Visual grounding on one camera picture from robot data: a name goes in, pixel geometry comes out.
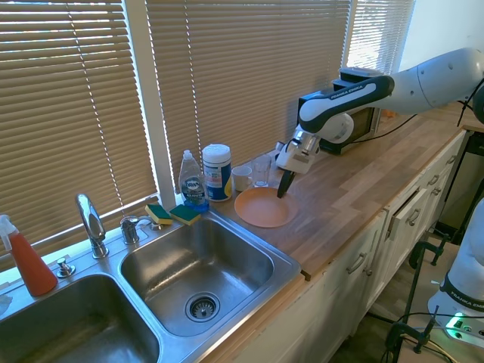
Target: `white cabinet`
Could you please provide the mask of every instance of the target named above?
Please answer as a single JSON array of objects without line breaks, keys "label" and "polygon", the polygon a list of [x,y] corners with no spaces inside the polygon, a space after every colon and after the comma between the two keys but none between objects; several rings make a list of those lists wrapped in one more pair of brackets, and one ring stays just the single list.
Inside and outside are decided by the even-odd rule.
[{"label": "white cabinet", "polygon": [[423,217],[420,221],[417,236],[420,237],[425,231],[427,231],[435,222],[439,216],[436,214],[437,205],[443,196],[442,191],[445,188],[448,177],[451,173],[451,166],[447,166],[441,173],[438,174],[438,180],[435,183],[429,183],[427,187],[428,199],[425,208],[423,209]]},{"label": "white cabinet", "polygon": [[327,361],[346,339],[360,311],[364,269],[384,222],[381,213],[328,270],[235,359],[237,363]]},{"label": "white cabinet", "polygon": [[357,320],[373,305],[421,235],[439,218],[437,207],[464,136],[462,131],[450,141],[385,207],[388,215],[374,259],[367,267],[372,273],[367,277],[361,303],[363,309]]},{"label": "white cabinet", "polygon": [[427,189],[420,189],[392,217],[388,239],[394,245],[392,258],[387,271],[388,282],[396,270],[399,269],[418,239],[420,221],[424,216],[424,209],[429,194]]},{"label": "white cabinet", "polygon": [[321,304],[306,337],[304,363],[328,361],[354,328],[361,311],[365,267],[373,258],[384,220],[381,213],[328,269],[323,294],[318,298]]}]

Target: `white canister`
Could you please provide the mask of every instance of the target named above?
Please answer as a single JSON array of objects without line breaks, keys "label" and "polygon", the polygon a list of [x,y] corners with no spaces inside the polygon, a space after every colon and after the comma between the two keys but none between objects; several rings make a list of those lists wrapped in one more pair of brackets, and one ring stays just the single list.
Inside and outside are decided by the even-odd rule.
[{"label": "white canister", "polygon": [[229,199],[232,196],[230,147],[210,144],[202,150],[202,159],[209,199],[214,202]]}]

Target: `sponge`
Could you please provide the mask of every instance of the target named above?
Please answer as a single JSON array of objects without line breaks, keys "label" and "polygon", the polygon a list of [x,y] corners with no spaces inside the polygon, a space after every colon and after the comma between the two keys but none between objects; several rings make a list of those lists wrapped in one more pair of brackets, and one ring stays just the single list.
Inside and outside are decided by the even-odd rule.
[{"label": "sponge", "polygon": [[147,204],[144,210],[157,225],[171,225],[173,223],[172,217],[158,204]]},{"label": "sponge", "polygon": [[200,214],[198,212],[195,212],[193,209],[184,205],[176,206],[169,211],[169,214],[171,214],[174,219],[177,219],[186,225],[192,225],[200,219]]}]

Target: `green light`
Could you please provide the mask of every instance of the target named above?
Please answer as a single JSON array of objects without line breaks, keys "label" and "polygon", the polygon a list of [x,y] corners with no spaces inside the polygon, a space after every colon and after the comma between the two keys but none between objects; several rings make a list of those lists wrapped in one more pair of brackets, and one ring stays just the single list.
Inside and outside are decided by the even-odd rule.
[{"label": "green light", "polygon": [[[461,318],[463,316],[464,316],[464,314],[462,314],[461,312],[456,312],[455,315],[454,315],[454,317],[447,323],[447,325],[445,327],[452,327],[452,328],[455,329],[455,325],[460,320],[459,318]],[[450,336],[455,336],[456,338],[460,339],[459,336],[457,335],[459,333],[457,331],[455,331],[455,330],[447,329],[447,333]]]}]

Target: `glass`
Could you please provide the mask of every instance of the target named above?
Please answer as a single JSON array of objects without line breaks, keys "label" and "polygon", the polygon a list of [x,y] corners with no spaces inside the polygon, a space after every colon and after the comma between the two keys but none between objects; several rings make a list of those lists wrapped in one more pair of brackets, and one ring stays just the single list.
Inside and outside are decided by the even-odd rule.
[{"label": "glass", "polygon": [[271,170],[269,155],[260,155],[252,160],[252,180],[254,187],[267,187],[269,185],[269,171]]}]

